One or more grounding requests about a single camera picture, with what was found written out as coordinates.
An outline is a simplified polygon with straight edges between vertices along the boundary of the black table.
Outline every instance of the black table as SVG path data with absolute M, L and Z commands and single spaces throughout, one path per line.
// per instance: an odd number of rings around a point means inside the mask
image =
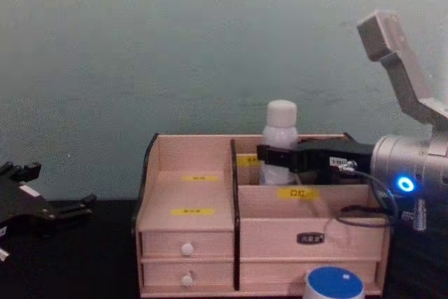
M 83 227 L 50 239 L 11 237 L 0 263 L 0 298 L 137 299 L 132 201 L 100 201 Z M 395 229 L 384 298 L 448 298 L 448 211 L 430 208 L 424 234 Z

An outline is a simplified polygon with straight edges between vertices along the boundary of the blue light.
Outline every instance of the blue light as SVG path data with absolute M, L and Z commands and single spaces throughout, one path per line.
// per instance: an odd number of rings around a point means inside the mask
M 397 181 L 397 186 L 399 189 L 401 189 L 403 192 L 412 192 L 414 190 L 414 183 L 411 179 L 402 176 Z

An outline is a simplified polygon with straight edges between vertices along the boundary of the drawer handle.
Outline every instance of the drawer handle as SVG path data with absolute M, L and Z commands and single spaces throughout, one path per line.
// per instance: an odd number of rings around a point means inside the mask
M 184 275 L 181 279 L 181 285 L 184 287 L 193 286 L 193 277 L 191 277 L 191 272 Z
M 193 252 L 195 251 L 195 248 L 193 245 L 191 245 L 191 243 L 185 243 L 182 247 L 181 247 L 181 253 L 184 256 L 191 256 L 193 254 Z

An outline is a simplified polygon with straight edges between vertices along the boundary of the yellow label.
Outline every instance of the yellow label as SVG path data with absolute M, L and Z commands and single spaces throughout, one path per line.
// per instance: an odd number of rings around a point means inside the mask
M 173 216 L 188 216 L 188 215 L 213 215 L 215 209 L 199 209 L 199 208 L 182 208 L 172 209 L 171 215 Z
M 194 175 L 194 176 L 182 176 L 182 181 L 217 181 L 218 177 L 214 175 Z
M 303 187 L 278 188 L 277 197 L 279 199 L 314 200 L 319 197 L 319 190 Z
M 237 156 L 237 165 L 240 167 L 260 166 L 260 161 L 255 154 L 242 154 Z

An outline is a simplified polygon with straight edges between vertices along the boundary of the cable connector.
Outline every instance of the cable connector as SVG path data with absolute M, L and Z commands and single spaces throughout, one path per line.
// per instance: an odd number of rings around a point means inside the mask
M 345 164 L 339 165 L 338 170 L 345 174 L 354 175 L 358 164 L 354 160 L 347 161 Z
M 426 230 L 426 205 L 421 198 L 415 200 L 413 228 L 419 232 Z
M 410 211 L 402 211 L 401 212 L 401 219 L 404 221 L 413 221 L 414 220 L 414 213 Z

